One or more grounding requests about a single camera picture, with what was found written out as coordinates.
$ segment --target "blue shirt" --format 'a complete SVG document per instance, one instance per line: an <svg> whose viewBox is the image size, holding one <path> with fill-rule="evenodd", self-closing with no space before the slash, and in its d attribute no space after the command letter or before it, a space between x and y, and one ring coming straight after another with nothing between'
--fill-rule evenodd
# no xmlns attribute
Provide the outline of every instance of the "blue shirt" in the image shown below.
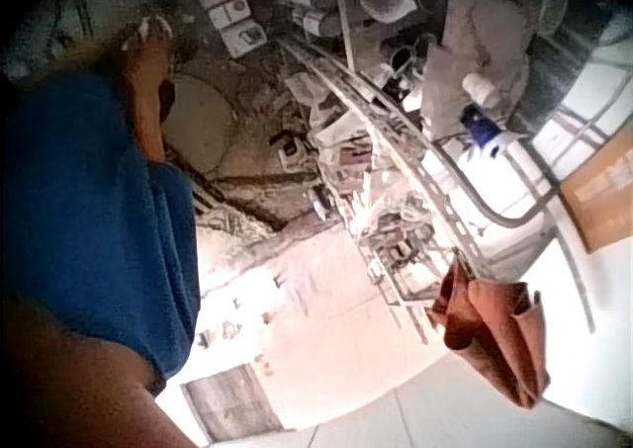
<svg viewBox="0 0 633 448"><path fill-rule="evenodd" d="M178 372L200 308L191 188L144 159L116 89L53 78L7 124L3 154L3 288Z"/></svg>

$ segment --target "orange cloth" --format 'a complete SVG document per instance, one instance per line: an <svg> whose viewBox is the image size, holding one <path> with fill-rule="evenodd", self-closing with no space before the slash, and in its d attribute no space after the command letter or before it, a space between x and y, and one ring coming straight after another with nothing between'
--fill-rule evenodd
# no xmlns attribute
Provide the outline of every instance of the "orange cloth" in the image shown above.
<svg viewBox="0 0 633 448"><path fill-rule="evenodd" d="M549 384L540 294L534 300L525 283L470 280L456 259L428 312L446 327L446 347L523 408L540 401Z"/></svg>

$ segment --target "person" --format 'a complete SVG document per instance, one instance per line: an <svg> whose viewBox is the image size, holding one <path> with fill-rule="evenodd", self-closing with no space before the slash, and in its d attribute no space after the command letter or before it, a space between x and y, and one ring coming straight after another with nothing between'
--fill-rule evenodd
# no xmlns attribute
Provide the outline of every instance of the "person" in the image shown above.
<svg viewBox="0 0 633 448"><path fill-rule="evenodd" d="M4 383L46 446L193 446L154 401L188 358L200 291L191 188L160 132L172 42L147 25L125 87L55 75L3 134Z"/></svg>

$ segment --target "cardboard box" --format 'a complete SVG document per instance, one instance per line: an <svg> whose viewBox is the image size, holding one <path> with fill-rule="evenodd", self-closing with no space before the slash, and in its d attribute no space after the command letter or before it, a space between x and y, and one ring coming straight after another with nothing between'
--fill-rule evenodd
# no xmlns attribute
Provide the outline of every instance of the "cardboard box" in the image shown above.
<svg viewBox="0 0 633 448"><path fill-rule="evenodd" d="M561 191L588 253L633 235L633 118Z"/></svg>

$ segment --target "brown towel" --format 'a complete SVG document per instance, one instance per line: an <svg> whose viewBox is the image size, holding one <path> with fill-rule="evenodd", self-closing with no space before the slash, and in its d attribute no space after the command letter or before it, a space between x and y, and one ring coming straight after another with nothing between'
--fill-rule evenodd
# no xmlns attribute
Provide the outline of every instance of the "brown towel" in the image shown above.
<svg viewBox="0 0 633 448"><path fill-rule="evenodd" d="M470 280L455 259L429 312L446 327L446 347L524 408L540 401L549 384L540 294L534 300L524 283Z"/></svg>

